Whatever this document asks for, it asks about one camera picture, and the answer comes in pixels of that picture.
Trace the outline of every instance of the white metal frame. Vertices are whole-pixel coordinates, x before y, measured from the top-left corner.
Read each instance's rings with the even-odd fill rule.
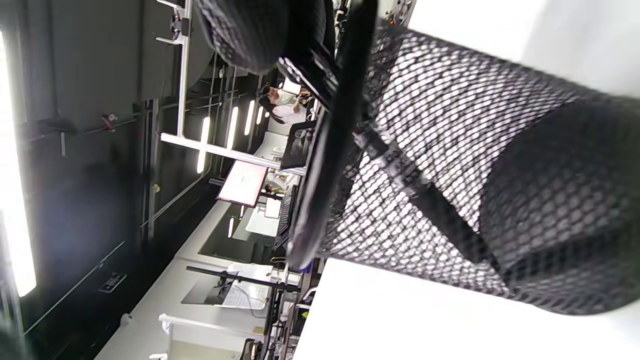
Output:
[[[171,3],[166,0],[156,0],[158,3],[165,4],[174,9],[176,13],[178,13],[179,17],[184,20],[188,19],[189,23],[192,24],[191,21],[192,13],[193,13],[193,0],[185,0],[184,8]],[[245,161],[247,163],[252,163],[256,165],[267,166],[280,170],[280,163],[277,161],[267,160],[260,158],[258,156],[254,156],[251,154],[246,154],[240,151],[231,151],[225,147],[220,147],[216,145],[212,145],[209,143],[202,143],[194,140],[188,140],[184,138],[184,114],[186,111],[186,97],[187,97],[187,80],[188,80],[188,69],[189,69],[189,45],[191,43],[191,31],[189,31],[187,36],[184,36],[182,33],[178,35],[176,40],[170,40],[165,38],[156,38],[158,41],[166,42],[171,45],[181,45],[182,46],[182,61],[180,64],[180,89],[179,89],[179,97],[178,97],[178,128],[176,135],[171,135],[167,133],[161,134],[160,140],[164,142],[170,142],[175,145],[180,145],[184,147],[190,147],[196,150],[204,150],[206,152],[210,152],[211,154],[217,154],[226,156],[228,158]],[[304,175],[305,168],[294,168],[282,170],[283,172],[288,172],[290,174],[296,175]]]
[[[177,318],[175,316],[169,316],[167,314],[162,314],[158,316],[158,320],[162,322],[163,329],[169,337],[169,343],[167,345],[167,351],[165,353],[152,354],[151,356],[149,356],[150,360],[171,360],[171,342],[173,341],[173,332],[174,332],[174,327],[176,325],[186,326],[186,327],[195,327],[195,328],[201,328],[201,329],[221,330],[221,331],[226,331],[228,333],[231,333],[233,335],[238,335],[243,338],[250,338],[254,340],[264,341],[264,336],[261,334],[240,331],[240,330],[232,329],[230,327],[214,325],[212,323],[204,323],[204,322],[197,322],[194,320]]]

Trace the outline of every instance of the black mesh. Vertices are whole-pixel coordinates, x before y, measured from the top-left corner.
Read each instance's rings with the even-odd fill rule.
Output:
[[[304,46],[292,36],[296,33],[308,33],[320,44],[327,29],[334,37],[323,0],[196,0],[196,5],[211,47],[227,63],[254,74],[272,70],[287,41]]]
[[[489,245],[465,260],[356,147],[323,255],[566,314],[640,297],[637,104],[386,25],[367,80],[380,133]]]

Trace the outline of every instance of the ceiling light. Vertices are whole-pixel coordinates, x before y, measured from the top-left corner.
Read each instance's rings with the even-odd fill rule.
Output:
[[[249,135],[249,130],[251,130],[251,123],[253,122],[253,105],[255,105],[255,100],[251,100],[251,102],[249,102],[249,110],[246,113],[246,121],[244,122],[245,135]]]
[[[202,134],[200,134],[200,142],[205,144],[209,139],[209,123],[211,120],[209,117],[202,119]],[[201,174],[204,171],[204,161],[207,158],[207,152],[204,150],[200,150],[198,154],[198,166],[196,167],[196,171],[198,174]]]
[[[292,94],[300,94],[300,90],[302,90],[302,86],[294,83],[289,79],[284,80],[284,85],[281,86],[282,90],[286,92],[290,92]]]
[[[262,121],[262,106],[258,109],[258,116],[255,119],[255,124],[260,125],[260,121]]]
[[[231,123],[229,124],[229,135],[227,136],[227,149],[234,146],[234,138],[236,137],[236,124],[238,122],[238,107],[234,106],[231,111]]]
[[[36,272],[24,209],[14,123],[6,50],[0,33],[0,168],[3,171],[0,204],[13,278],[18,295],[23,297],[36,287]]]
[[[234,234],[234,218],[229,219],[229,230],[227,231],[227,238],[230,238]]]

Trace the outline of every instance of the computer monitor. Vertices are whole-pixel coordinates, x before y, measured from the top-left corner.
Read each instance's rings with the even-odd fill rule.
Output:
[[[222,185],[218,199],[254,208],[260,197],[267,167],[236,160]]]

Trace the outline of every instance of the dark hair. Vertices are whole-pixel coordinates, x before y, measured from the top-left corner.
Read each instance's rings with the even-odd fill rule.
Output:
[[[258,99],[258,104],[264,108],[264,111],[268,112],[269,115],[275,122],[278,124],[284,124],[284,121],[273,113],[273,109],[275,109],[275,105],[271,103],[269,97],[267,95],[260,96]]]
[[[270,90],[271,90],[271,85],[269,85],[269,84],[264,85],[264,86],[262,87],[262,89],[260,90],[260,94],[261,94],[261,95],[266,95],[266,94],[268,94],[268,93],[269,93],[269,91],[270,91]]]

